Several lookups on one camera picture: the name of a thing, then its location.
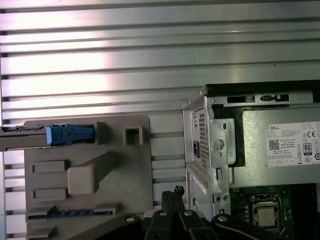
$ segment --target white label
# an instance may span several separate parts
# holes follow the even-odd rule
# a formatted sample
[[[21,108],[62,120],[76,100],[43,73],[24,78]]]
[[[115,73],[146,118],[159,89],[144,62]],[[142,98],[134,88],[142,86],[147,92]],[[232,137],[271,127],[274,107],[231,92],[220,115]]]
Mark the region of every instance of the white label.
[[[206,190],[206,188],[201,184],[201,182],[200,182],[198,179],[196,179],[194,176],[193,176],[193,180],[194,180],[195,183],[198,185],[198,187],[203,191],[203,193],[204,193],[205,195],[207,195],[207,190]]]
[[[320,121],[273,124],[265,135],[268,167],[320,164]]]

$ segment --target silver striped background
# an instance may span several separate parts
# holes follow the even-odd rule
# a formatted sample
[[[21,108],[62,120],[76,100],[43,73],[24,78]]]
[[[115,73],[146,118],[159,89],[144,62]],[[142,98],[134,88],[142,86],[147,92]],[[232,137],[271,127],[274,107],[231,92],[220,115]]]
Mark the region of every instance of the silver striped background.
[[[2,124],[147,114],[159,207],[186,184],[181,106],[200,86],[320,77],[318,1],[230,3],[0,0]],[[0,239],[24,240],[23,151],[0,160]]]

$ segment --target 80 plus logo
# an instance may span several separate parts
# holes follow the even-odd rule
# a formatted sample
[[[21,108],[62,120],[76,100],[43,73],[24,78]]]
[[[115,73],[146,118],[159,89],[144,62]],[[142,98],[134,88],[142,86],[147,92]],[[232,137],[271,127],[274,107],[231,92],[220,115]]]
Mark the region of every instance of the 80 plus logo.
[[[304,143],[302,148],[303,148],[303,155],[305,155],[305,156],[312,155],[312,145],[311,145],[311,143]]]

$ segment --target blue plastic clip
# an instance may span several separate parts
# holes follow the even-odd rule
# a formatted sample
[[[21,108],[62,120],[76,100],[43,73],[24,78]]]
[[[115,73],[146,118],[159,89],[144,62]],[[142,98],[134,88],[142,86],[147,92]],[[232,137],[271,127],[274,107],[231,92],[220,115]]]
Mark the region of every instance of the blue plastic clip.
[[[62,123],[45,128],[47,144],[70,146],[75,143],[94,142],[94,126]]]

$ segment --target barcode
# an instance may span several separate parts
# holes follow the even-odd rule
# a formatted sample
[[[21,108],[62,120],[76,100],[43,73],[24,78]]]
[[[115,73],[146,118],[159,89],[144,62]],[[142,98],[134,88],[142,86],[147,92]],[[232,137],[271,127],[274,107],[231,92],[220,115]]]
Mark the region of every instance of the barcode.
[[[279,150],[279,140],[269,140],[269,149],[270,150]]]

